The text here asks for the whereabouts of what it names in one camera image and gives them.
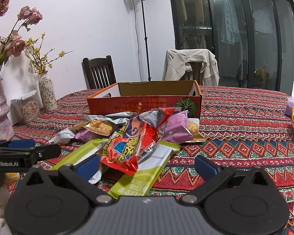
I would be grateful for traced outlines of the pink dried roses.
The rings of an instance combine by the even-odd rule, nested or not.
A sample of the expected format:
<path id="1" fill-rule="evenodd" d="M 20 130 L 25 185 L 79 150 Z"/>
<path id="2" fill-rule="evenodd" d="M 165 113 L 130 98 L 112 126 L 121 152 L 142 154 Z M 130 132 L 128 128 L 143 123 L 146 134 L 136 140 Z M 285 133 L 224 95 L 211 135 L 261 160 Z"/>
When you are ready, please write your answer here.
<path id="1" fill-rule="evenodd" d="M 9 10 L 10 0 L 0 0 L 0 23 Z M 42 21 L 41 12 L 35 7 L 22 7 L 11 23 L 5 24 L 6 30 L 0 25 L 0 73 L 11 57 L 21 56 L 25 48 L 25 40 L 19 33 L 21 28 L 30 31 L 31 25 Z"/>

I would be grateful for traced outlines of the orange cardboard box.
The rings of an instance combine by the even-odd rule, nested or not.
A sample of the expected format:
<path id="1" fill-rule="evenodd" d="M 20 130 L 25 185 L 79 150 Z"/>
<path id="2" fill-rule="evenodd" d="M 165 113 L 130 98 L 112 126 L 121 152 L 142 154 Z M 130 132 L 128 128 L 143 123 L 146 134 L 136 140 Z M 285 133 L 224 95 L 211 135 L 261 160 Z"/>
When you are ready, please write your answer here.
<path id="1" fill-rule="evenodd" d="M 87 97 L 90 114 L 137 114 L 155 108 L 181 107 L 189 117 L 200 118 L 202 94 L 196 81 L 115 83 Z"/>

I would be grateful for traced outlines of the red orange snack bag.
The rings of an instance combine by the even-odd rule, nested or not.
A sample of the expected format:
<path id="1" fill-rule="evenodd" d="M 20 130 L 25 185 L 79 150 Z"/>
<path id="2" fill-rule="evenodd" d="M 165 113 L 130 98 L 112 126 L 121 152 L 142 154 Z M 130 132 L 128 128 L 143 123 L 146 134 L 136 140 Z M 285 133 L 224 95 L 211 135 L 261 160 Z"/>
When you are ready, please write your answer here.
<path id="1" fill-rule="evenodd" d="M 155 108 L 131 118 L 102 147 L 101 163 L 109 168 L 133 175 L 139 161 L 152 152 L 161 138 L 165 123 L 181 109 Z"/>

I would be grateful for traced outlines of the clear jar of nuts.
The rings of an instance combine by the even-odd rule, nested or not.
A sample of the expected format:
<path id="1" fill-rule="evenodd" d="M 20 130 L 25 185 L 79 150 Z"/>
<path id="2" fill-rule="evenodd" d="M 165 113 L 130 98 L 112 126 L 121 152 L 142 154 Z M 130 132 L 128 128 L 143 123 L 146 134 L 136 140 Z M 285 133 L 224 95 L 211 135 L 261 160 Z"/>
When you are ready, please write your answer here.
<path id="1" fill-rule="evenodd" d="M 37 91 L 33 90 L 11 100 L 11 114 L 14 124 L 28 124 L 40 115 Z"/>

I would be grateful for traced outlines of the green white snack packet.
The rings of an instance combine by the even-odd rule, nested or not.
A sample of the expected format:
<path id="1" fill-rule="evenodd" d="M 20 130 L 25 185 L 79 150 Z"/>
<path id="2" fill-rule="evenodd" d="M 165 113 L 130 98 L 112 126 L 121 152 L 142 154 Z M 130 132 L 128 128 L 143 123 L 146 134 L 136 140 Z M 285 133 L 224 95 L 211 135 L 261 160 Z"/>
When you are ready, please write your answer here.
<path id="1" fill-rule="evenodd" d="M 89 156 L 98 153 L 106 139 L 93 139 L 78 149 L 65 156 L 50 170 L 58 170 L 62 165 L 78 164 Z M 124 174 L 108 192 L 114 199 L 119 196 L 146 196 L 154 185 L 164 167 L 173 154 L 178 152 L 180 146 L 174 143 L 160 141 L 151 156 L 139 164 L 138 170 L 133 175 Z"/>

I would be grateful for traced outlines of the silver snack packet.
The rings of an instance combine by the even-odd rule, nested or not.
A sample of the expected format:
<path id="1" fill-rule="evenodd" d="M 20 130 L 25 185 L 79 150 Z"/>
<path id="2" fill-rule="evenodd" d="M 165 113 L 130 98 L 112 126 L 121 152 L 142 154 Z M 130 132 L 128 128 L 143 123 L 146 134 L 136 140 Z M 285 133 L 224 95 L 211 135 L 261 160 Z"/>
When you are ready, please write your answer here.
<path id="1" fill-rule="evenodd" d="M 124 111 L 108 115 L 86 115 L 83 119 L 87 121 L 103 120 L 109 121 L 115 125 L 125 125 L 135 116 L 137 116 L 135 112 Z"/>

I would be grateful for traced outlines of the purple snack packet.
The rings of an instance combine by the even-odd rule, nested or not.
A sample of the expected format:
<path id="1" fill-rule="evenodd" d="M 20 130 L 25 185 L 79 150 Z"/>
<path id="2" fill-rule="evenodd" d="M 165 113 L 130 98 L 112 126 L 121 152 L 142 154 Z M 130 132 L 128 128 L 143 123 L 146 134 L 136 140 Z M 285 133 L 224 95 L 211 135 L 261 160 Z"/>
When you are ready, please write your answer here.
<path id="1" fill-rule="evenodd" d="M 90 140 L 93 140 L 93 139 L 101 139 L 101 138 L 106 138 L 105 136 L 103 135 L 99 135 L 99 134 L 96 134 L 94 132 L 91 132 L 87 129 L 83 129 L 83 130 L 80 130 L 75 136 L 74 136 L 74 139 L 77 140 L 77 141 L 80 141 L 80 142 L 88 142 Z"/>
<path id="2" fill-rule="evenodd" d="M 161 140 L 181 144 L 192 139 L 193 135 L 188 129 L 188 111 L 181 111 L 170 116 Z"/>

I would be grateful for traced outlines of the chair with beige jacket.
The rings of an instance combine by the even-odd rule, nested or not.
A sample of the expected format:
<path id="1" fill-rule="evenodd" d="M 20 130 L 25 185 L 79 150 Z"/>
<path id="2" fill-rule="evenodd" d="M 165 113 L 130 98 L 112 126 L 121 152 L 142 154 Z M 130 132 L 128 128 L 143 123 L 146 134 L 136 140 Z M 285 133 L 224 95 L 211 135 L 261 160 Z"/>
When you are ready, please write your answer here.
<path id="1" fill-rule="evenodd" d="M 196 80 L 199 85 L 203 85 L 203 64 L 199 62 L 190 62 L 180 80 Z"/>

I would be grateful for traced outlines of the black framed glass doors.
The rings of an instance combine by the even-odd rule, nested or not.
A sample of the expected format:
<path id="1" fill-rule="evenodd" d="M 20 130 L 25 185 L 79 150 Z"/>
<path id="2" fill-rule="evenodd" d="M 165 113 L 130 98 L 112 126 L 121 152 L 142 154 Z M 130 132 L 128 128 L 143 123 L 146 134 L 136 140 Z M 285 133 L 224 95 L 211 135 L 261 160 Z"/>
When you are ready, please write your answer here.
<path id="1" fill-rule="evenodd" d="M 291 94 L 293 0 L 171 0 L 177 49 L 215 54 L 219 84 Z"/>

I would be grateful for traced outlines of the dark wooden chair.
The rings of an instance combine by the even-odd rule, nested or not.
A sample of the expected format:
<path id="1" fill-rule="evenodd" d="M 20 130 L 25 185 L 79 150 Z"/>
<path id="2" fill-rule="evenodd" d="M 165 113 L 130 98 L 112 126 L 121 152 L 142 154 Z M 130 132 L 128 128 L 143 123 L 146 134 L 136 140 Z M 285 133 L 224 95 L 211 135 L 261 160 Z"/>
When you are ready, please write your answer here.
<path id="1" fill-rule="evenodd" d="M 113 62 L 110 55 L 106 58 L 84 58 L 82 67 L 89 89 L 103 89 L 116 83 Z"/>

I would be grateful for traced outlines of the yellow flower branches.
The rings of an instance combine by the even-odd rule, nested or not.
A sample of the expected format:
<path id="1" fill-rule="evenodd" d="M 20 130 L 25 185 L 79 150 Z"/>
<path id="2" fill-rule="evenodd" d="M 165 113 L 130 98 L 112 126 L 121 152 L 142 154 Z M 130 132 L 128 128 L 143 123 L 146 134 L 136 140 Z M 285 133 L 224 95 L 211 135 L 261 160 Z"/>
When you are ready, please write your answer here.
<path id="1" fill-rule="evenodd" d="M 37 74 L 47 73 L 47 69 L 52 68 L 52 63 L 60 58 L 63 58 L 65 55 L 73 52 L 61 51 L 54 59 L 49 59 L 48 55 L 53 52 L 55 49 L 51 48 L 47 52 L 42 51 L 42 45 L 44 43 L 45 33 L 42 33 L 37 39 L 28 38 L 25 41 L 25 57 L 29 60 L 30 65 L 33 71 Z"/>

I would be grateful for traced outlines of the beige jacket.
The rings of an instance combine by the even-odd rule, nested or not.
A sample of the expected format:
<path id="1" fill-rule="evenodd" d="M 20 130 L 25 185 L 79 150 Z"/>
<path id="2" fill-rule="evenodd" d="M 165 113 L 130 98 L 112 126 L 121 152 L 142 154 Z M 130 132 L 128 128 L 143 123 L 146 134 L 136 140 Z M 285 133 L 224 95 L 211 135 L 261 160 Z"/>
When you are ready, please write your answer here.
<path id="1" fill-rule="evenodd" d="M 208 49 L 168 49 L 163 68 L 163 81 L 178 81 L 186 72 L 192 72 L 192 64 L 200 64 L 202 85 L 218 86 L 219 71 L 215 55 Z"/>

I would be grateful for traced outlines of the white cracker packet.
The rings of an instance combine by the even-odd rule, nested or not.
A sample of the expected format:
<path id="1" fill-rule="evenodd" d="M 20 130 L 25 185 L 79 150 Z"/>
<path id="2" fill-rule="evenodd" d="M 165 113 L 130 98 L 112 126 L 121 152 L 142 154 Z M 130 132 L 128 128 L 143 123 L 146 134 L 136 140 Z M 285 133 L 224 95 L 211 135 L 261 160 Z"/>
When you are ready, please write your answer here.
<path id="1" fill-rule="evenodd" d="M 199 132 L 200 120 L 198 118 L 188 118 L 187 126 L 185 127 L 188 136 L 187 140 L 184 143 L 198 143 L 205 142 L 206 138 Z"/>

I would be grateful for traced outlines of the floral ceramic vase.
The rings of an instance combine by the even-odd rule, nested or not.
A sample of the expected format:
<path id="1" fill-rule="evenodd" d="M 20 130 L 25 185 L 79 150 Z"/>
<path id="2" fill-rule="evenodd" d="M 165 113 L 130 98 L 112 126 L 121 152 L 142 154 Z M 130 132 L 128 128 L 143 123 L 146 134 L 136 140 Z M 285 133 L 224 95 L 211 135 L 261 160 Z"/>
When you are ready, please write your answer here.
<path id="1" fill-rule="evenodd" d="M 39 79 L 39 91 L 43 107 L 46 111 L 54 111 L 58 108 L 52 80 L 48 77 L 48 73 L 42 73 Z"/>

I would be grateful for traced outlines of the orange cracker packet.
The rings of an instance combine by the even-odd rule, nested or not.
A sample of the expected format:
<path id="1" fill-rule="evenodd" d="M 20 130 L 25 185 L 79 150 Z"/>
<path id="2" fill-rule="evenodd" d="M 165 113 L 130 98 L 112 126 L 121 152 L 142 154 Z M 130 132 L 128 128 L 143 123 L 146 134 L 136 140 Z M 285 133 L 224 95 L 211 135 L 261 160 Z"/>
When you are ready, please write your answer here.
<path id="1" fill-rule="evenodd" d="M 87 129 L 102 136 L 110 136 L 113 132 L 113 125 L 107 120 L 82 121 L 70 127 L 70 130 Z"/>

